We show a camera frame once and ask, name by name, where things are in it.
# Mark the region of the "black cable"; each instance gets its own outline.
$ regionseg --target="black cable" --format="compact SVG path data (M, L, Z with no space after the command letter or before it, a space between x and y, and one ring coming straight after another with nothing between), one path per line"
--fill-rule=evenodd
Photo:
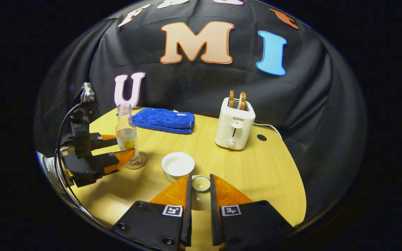
M64 175L64 170L62 167L62 163L61 161L59 161L59 163L57 164L57 159L61 157L60 154L60 139L61 139L61 133L62 133L62 129L63 129L63 125L66 122L66 119L69 118L70 114L72 114L78 107L80 107L80 104L75 105L74 107L72 107L68 113L66 114L66 116L63 118L63 121L60 125L60 129L59 129L59 133L58 133L58 138L57 138L57 148L55 149L55 153L54 153L54 165L55 165L55 172L57 173L57 177L59 178L60 181L60 185L62 186L63 190L66 192L66 188L64 187L64 184L62 183L60 176L59 176L59 172L58 172L58 167L60 167L60 170L62 172L62 174ZM97 222L99 222L99 224L103 225L104 227L106 227L107 229L110 229L109 227L107 227L107 225L105 225L104 223L102 223L99 219L97 219L94 215L92 215L91 213L89 213L83 206L83 204L80 202L80 200L77 198L77 196L74 194L74 191L72 191L66 176L64 177L66 186L69 188L69 191L72 193L74 199L76 200L76 202L73 200L73 202L76 204L76 206L78 208L80 208L80 210L86 211L86 214L89 214L89 216L91 216L92 218L94 218Z

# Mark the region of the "black backdrop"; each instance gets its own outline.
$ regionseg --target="black backdrop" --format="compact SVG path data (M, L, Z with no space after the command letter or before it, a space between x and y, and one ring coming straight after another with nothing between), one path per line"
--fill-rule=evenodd
M267 1L340 51L359 78L369 118L367 154L339 205L286 248L402 246L402 6L373 1ZM38 168L36 92L59 53L127 1L0 3L0 250L126 249L78 218Z

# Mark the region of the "folded towel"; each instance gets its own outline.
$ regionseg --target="folded towel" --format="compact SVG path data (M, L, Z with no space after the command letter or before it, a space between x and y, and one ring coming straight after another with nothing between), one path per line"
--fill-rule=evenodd
M133 115L133 123L140 128L188 135L192 133L195 116L191 113L145 108Z

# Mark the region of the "white toaster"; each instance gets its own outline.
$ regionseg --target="white toaster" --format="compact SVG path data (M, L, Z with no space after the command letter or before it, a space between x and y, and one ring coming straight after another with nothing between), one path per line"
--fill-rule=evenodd
M225 98L221 105L215 143L222 147L241 150L246 145L251 133L255 113L247 101L245 101L244 110L236 109L238 99L233 99L233 108L230 108L228 103L229 98Z

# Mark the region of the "yellow table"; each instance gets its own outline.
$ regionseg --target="yellow table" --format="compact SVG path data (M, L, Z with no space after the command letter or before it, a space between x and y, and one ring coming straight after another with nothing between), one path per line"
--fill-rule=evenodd
M140 108L134 108L133 114ZM118 123L114 109L92 122L89 130L115 135ZM191 135L170 134L137 128L138 147L148 156L147 164L137 170L121 168L95 184L72 187L85 208L112 227L138 200L150 201L171 183L164 178L161 160L172 152L185 152L195 160L191 174L217 175L253 201L267 200L292 226L305 217L306 198L297 167L279 135L267 127L254 125L246 147L234 151L214 142L218 119L195 114ZM265 135L260 141L257 135ZM93 155L118 151L118 146L97 149ZM212 246L210 211L192 210L191 250L218 250Z

